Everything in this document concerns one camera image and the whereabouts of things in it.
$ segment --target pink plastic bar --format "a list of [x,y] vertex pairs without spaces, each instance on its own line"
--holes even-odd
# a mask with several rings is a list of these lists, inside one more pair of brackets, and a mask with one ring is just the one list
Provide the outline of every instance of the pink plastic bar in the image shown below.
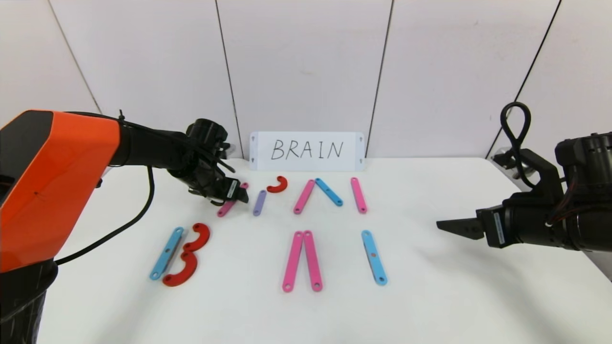
[[308,261],[308,273],[310,273],[310,284],[312,290],[321,291],[323,281],[319,270],[319,260],[316,259],[315,240],[311,231],[304,231],[304,249],[306,249],[306,260]]
[[[243,189],[247,189],[248,188],[248,183],[242,183],[240,185],[240,187],[242,187]],[[217,212],[217,216],[219,216],[219,217],[225,216],[225,214],[227,214],[228,211],[230,211],[230,209],[234,206],[234,203],[236,203],[236,202],[232,202],[232,201],[225,202],[225,204],[222,205],[221,209],[219,209],[219,211]]]
[[293,213],[294,214],[301,214],[302,211],[304,210],[304,206],[306,205],[306,202],[308,201],[308,198],[310,197],[310,193],[312,192],[312,188],[315,187],[315,180],[314,179],[310,179],[307,183],[306,186],[304,187],[304,191],[302,191],[302,194],[300,195],[300,198],[297,199],[297,203],[296,206],[293,207]]
[[351,186],[353,187],[353,194],[355,195],[355,202],[357,203],[357,211],[361,214],[368,212],[368,206],[365,205],[364,194],[361,192],[361,186],[359,185],[359,179],[351,178]]
[[300,231],[293,235],[293,243],[289,252],[289,261],[287,261],[287,270],[285,270],[285,278],[283,279],[283,291],[289,293],[293,290],[293,285],[296,281],[297,264],[300,261],[300,253],[302,253],[302,238],[304,234]]

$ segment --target white wall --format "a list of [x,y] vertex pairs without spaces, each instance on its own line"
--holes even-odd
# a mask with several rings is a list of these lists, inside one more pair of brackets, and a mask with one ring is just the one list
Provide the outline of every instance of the white wall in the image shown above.
[[245,156],[257,130],[368,135],[391,0],[218,5]]
[[[370,131],[391,0],[219,1],[229,75],[214,1],[51,4],[105,114],[168,130],[210,118],[245,152],[254,130]],[[484,156],[556,4],[396,0],[368,156]],[[524,146],[548,160],[564,138],[612,130],[611,7],[563,2],[519,97],[534,115]],[[48,1],[0,1],[0,125],[97,112],[85,81]]]
[[[523,147],[556,164],[554,147],[562,140],[612,131],[611,64],[612,2],[562,2],[518,98],[532,113]],[[511,112],[509,124],[521,130],[520,110]],[[502,132],[492,153],[509,145]]]
[[369,157],[484,157],[558,0],[396,0]]
[[0,127],[32,108],[98,111],[49,3],[0,1]]
[[241,157],[214,1],[51,0],[102,113],[184,132],[198,118],[228,131]]

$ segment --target plastic strip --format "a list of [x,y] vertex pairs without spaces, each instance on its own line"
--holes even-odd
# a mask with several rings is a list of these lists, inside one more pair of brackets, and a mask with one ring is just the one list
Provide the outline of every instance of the plastic strip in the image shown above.
[[172,256],[176,251],[176,247],[181,241],[183,231],[183,227],[177,227],[172,231],[172,234],[170,235],[170,239],[168,239],[166,247],[163,248],[162,254],[157,259],[157,263],[155,264],[155,266],[153,267],[153,271],[151,271],[151,274],[149,275],[150,279],[158,280],[163,275],[163,273],[166,272],[166,269],[168,268],[168,263],[170,262],[170,259],[172,259]]
[[300,261],[300,254],[302,253],[302,237],[304,234],[297,231],[293,234],[293,243],[291,244],[291,251],[289,252],[289,260],[287,261],[287,269],[285,270],[285,278],[283,279],[283,291],[290,293],[293,290],[294,283],[296,281],[297,264]]
[[359,185],[359,179],[351,178],[351,186],[353,187],[353,194],[355,195],[355,203],[357,204],[357,211],[361,214],[368,212],[368,206],[365,205],[364,194],[361,192],[361,185]]
[[304,231],[304,249],[306,250],[312,290],[321,291],[323,289],[323,281],[321,280],[321,271],[319,270],[319,260],[316,257],[315,240],[311,231]]
[[167,286],[178,286],[185,283],[198,267],[198,259],[191,251],[183,251],[181,259],[185,262],[185,267],[178,274],[168,274],[163,278],[163,284]]
[[316,182],[316,185],[318,185],[321,188],[321,190],[325,192],[325,194],[329,197],[330,200],[332,200],[332,202],[334,202],[335,205],[341,207],[342,204],[344,204],[342,200],[340,199],[340,197],[338,197],[338,195],[336,195],[334,191],[330,189],[329,186],[327,186],[327,184],[325,184],[325,182],[323,182],[321,178],[315,179],[315,182]]
[[378,255],[372,233],[370,231],[363,231],[361,232],[361,238],[364,240],[365,253],[368,255],[368,261],[370,262],[370,269],[372,270],[374,281],[376,281],[378,285],[387,284],[387,274],[384,273],[381,257]]
[[193,231],[198,233],[200,236],[198,236],[198,238],[194,241],[188,242],[183,245],[183,251],[195,252],[204,247],[204,245],[206,245],[206,243],[208,242],[208,239],[211,238],[211,230],[210,228],[208,228],[207,225],[203,223],[196,223],[193,225],[192,228]]
[[268,192],[279,193],[279,192],[282,192],[285,189],[287,189],[287,185],[289,185],[289,183],[287,182],[287,178],[285,178],[283,176],[278,176],[278,177],[276,177],[276,180],[278,180],[280,184],[277,185],[277,186],[268,186],[266,188],[266,190]]
[[[248,183],[242,183],[240,187],[242,187],[243,189],[247,189]],[[236,204],[236,202],[234,201],[225,202],[225,204],[222,205],[221,209],[219,209],[219,211],[217,212],[217,216],[219,217],[225,216],[228,213],[228,211],[230,211],[230,209],[234,206],[234,204]]]
[[315,187],[315,181],[310,179],[306,183],[306,186],[304,187],[304,191],[302,191],[300,198],[297,199],[296,206],[293,207],[294,214],[299,215],[302,213],[302,211],[304,210],[304,206],[306,205],[306,202],[308,201],[308,198],[310,197],[310,193],[312,192],[312,189],[314,187]]
[[264,201],[266,200],[267,192],[262,190],[259,192],[259,196],[257,196],[257,202],[255,202],[255,208],[253,209],[253,215],[259,216],[261,215],[261,209],[264,207]]

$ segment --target orange robot housing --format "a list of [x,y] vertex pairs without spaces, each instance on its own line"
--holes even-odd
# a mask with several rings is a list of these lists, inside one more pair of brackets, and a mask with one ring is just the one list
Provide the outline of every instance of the orange robot housing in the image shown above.
[[29,110],[0,130],[0,272],[52,259],[119,146],[105,118]]

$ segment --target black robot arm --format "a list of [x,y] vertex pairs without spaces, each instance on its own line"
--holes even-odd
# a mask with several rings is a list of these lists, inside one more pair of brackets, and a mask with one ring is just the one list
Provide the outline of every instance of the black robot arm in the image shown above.
[[474,240],[486,235],[488,245],[500,249],[526,243],[612,251],[612,132],[565,140],[555,154],[565,172],[565,194],[553,164],[529,149],[512,149],[498,160],[512,156],[513,166],[524,163],[539,172],[534,188],[476,210],[476,218],[438,221],[438,228]]
[[[99,114],[73,112],[86,116]],[[144,165],[168,170],[170,175],[189,187],[189,192],[211,199],[217,206],[226,201],[248,203],[245,189],[238,179],[229,178],[217,166],[233,168],[221,159],[227,158],[227,131],[208,119],[197,119],[185,133],[150,129],[120,118],[121,138],[110,166]]]

